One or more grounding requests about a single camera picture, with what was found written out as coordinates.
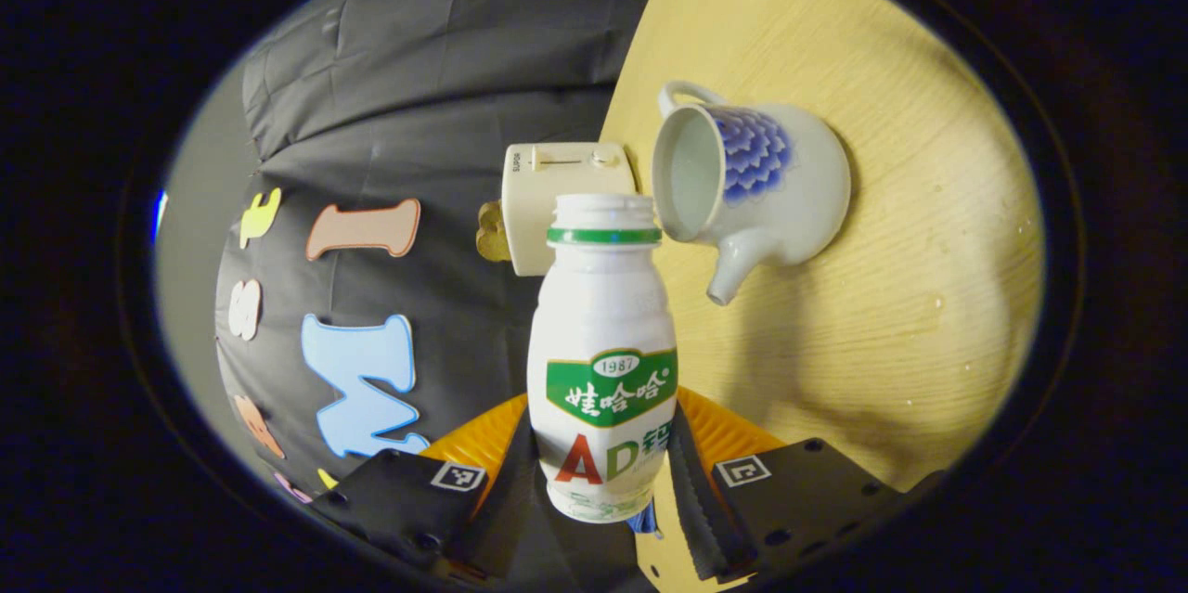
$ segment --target wooden table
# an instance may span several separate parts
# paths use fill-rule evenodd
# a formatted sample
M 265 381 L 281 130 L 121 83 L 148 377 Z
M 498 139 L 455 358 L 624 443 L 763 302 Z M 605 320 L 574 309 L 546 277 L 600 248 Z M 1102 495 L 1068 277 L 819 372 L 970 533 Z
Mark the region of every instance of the wooden table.
M 815 112 L 854 185 L 830 246 L 760 266 L 726 308 L 704 296 L 715 250 L 656 252 L 681 383 L 786 442 L 823 437 L 901 491 L 950 466 L 1010 391 L 1042 299 L 1036 190 L 997 102 L 889 0 L 649 0 L 601 135 L 627 147 L 645 194 L 656 95 L 674 78 Z M 670 484 L 665 540 L 637 538 L 645 574 L 723 588 L 693 575 Z

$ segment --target pitcher spout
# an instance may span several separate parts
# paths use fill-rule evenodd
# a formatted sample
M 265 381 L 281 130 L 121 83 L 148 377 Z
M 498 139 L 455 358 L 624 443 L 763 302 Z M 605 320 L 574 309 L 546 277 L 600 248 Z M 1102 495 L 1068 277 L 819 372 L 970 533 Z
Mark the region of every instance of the pitcher spout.
M 718 245 L 718 267 L 706 296 L 719 305 L 733 301 L 751 270 L 775 254 L 778 246 L 776 238 L 757 229 L 722 239 Z

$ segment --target pitcher handle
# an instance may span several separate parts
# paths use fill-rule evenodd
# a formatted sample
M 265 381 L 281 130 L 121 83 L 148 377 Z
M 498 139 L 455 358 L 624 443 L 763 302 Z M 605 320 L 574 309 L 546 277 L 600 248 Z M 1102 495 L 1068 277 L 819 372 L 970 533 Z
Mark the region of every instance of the pitcher handle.
M 661 95 L 658 99 L 661 103 L 662 118 L 668 118 L 677 106 L 681 106 L 676 102 L 676 99 L 674 99 L 675 95 L 678 94 L 691 95 L 693 97 L 700 99 L 706 103 L 726 103 L 726 99 L 722 99 L 721 95 L 696 83 L 688 81 L 669 81 L 664 83 L 663 88 L 661 88 Z

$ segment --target white bottle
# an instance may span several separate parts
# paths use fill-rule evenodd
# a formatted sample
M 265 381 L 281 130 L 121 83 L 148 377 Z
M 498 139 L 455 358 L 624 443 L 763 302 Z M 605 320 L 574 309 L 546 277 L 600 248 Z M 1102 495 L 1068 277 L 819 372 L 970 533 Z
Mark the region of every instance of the white bottle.
M 676 411 L 676 334 L 652 264 L 652 200 L 557 197 L 556 260 L 541 286 L 527 355 L 527 408 L 565 516 L 612 523 L 643 511 Z

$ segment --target red letter a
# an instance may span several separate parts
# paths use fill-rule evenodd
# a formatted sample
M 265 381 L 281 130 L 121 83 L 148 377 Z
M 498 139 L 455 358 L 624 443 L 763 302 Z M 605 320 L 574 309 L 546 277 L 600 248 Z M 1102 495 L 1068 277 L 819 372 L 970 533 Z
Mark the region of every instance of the red letter a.
M 582 472 L 577 472 L 577 462 L 581 462 Z M 565 456 L 565 462 L 561 465 L 561 472 L 557 473 L 554 481 L 569 481 L 575 477 L 580 477 L 589 484 L 602 484 L 598 467 L 594 467 L 594 456 L 590 456 L 590 447 L 586 443 L 586 436 L 581 434 L 577 434 L 577 440 L 574 441 L 574 447 Z

